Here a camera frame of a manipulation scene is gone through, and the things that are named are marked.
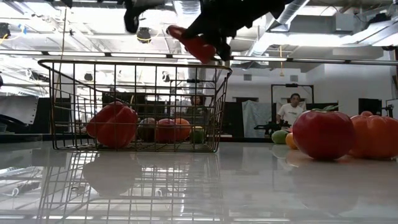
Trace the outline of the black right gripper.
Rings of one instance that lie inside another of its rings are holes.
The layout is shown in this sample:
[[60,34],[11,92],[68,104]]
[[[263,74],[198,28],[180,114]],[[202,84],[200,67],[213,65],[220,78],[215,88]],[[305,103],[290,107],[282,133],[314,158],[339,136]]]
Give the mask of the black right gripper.
[[201,11],[204,18],[196,18],[182,37],[192,39],[203,34],[206,38],[216,39],[217,54],[223,61],[229,61],[231,47],[226,36],[234,37],[237,30],[251,27],[253,21],[267,13],[266,0],[208,0]]

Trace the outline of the long red chili pepper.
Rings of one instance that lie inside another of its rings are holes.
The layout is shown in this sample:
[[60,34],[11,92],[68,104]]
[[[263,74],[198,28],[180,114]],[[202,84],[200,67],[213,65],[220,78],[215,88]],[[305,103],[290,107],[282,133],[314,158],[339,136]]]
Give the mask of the long red chili pepper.
[[216,49],[207,44],[202,37],[196,36],[192,39],[185,39],[182,34],[186,28],[170,25],[168,26],[166,33],[171,35],[174,39],[177,39],[192,56],[198,59],[201,63],[209,63],[216,53]]

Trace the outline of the orange fruit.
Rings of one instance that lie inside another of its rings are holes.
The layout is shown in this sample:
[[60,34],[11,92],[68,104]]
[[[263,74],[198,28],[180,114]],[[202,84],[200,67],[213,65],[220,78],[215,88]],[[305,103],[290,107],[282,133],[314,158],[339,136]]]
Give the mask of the orange fruit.
[[190,136],[191,125],[188,120],[183,118],[174,119],[176,125],[176,140],[185,141]]

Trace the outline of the green fruit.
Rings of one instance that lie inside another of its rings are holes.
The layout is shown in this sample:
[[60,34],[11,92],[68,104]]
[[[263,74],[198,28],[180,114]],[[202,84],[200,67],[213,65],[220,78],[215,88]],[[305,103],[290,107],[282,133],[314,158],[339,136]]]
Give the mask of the green fruit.
[[274,144],[286,144],[286,136],[289,134],[286,130],[278,130],[272,133],[271,138]]
[[194,126],[190,131],[190,141],[192,144],[203,144],[205,141],[205,130],[201,126]]

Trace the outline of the red apple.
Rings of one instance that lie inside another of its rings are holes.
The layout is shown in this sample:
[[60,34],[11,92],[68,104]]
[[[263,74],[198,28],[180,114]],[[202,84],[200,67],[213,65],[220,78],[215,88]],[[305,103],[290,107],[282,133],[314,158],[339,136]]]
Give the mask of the red apple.
[[158,121],[155,129],[155,139],[159,143],[171,143],[176,137],[175,122],[172,119],[164,118]]

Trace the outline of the small yellow-orange fruit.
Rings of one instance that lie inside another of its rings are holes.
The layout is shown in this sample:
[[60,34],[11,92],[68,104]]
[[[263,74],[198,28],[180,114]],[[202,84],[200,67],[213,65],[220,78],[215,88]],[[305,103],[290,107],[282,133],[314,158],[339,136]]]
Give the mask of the small yellow-orange fruit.
[[298,149],[298,147],[296,146],[296,143],[294,142],[293,133],[288,133],[288,135],[286,135],[285,143],[292,150]]

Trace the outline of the red bell pepper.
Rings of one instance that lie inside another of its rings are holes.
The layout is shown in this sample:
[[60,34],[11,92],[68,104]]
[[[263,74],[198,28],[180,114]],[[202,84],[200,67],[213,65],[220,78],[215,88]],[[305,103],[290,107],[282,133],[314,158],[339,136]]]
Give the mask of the red bell pepper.
[[86,132],[112,149],[126,147],[136,135],[137,113],[115,101],[103,107],[86,125]]

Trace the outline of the large red tomato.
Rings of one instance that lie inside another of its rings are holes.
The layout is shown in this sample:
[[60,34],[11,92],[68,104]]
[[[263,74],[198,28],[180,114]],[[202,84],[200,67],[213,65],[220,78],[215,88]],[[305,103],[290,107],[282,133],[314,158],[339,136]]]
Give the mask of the large red tomato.
[[292,132],[299,151],[320,161],[334,161],[354,147],[356,132],[351,118],[337,106],[303,112]]

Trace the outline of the person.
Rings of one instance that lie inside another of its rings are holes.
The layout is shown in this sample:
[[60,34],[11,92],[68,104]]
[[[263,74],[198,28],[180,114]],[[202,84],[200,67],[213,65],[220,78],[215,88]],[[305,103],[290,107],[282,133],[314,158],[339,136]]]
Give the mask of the person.
[[208,108],[205,106],[205,97],[199,93],[190,97],[191,107],[186,110],[188,121],[195,126],[203,126],[208,121]]
[[298,93],[293,93],[290,96],[290,103],[284,104],[276,113],[276,123],[286,121],[289,125],[293,125],[296,119],[304,112],[300,106],[301,97]]

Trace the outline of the black ceiling dome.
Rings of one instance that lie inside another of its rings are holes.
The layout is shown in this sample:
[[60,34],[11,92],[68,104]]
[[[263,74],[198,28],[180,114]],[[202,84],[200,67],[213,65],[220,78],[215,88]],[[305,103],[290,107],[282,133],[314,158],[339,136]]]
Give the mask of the black ceiling dome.
[[136,33],[136,38],[142,44],[149,44],[152,40],[150,29],[148,27],[140,27]]

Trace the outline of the black cabinet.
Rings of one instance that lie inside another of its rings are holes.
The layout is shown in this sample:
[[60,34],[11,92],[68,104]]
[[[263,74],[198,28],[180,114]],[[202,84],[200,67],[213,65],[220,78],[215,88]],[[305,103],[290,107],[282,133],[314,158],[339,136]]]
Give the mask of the black cabinet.
[[233,138],[244,137],[242,103],[226,102],[224,104],[223,134],[230,134]]

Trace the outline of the black background robot device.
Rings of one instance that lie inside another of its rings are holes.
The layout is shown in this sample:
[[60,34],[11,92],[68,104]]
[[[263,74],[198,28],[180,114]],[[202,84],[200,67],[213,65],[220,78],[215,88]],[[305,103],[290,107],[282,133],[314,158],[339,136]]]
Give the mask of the black background robot device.
[[282,129],[286,130],[288,132],[291,132],[290,127],[291,127],[291,125],[287,121],[284,121],[284,120],[282,120],[279,123],[270,121],[267,124],[255,126],[254,130],[264,130],[264,137],[270,138],[274,132],[282,130]]

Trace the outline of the white perforated panel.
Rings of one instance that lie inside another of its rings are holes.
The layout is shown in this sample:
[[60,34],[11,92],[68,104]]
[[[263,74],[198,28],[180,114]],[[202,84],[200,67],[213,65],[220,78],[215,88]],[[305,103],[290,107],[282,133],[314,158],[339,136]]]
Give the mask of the white perforated panel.
[[0,96],[0,115],[33,124],[37,113],[38,96]]

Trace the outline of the black ceiling device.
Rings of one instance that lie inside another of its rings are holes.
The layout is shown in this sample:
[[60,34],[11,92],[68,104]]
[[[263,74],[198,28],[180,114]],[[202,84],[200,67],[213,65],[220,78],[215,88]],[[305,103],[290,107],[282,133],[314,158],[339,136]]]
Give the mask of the black ceiling device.
[[8,39],[10,36],[9,23],[0,22],[0,39]]

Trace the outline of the silver ventilation duct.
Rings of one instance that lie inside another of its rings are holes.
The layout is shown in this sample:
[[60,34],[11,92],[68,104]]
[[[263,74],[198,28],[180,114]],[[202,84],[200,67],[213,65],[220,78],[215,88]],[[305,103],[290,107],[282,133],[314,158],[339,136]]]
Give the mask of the silver ventilation duct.
[[177,14],[177,26],[175,30],[177,37],[180,38],[183,28],[188,28],[190,24],[200,15],[200,0],[172,0]]

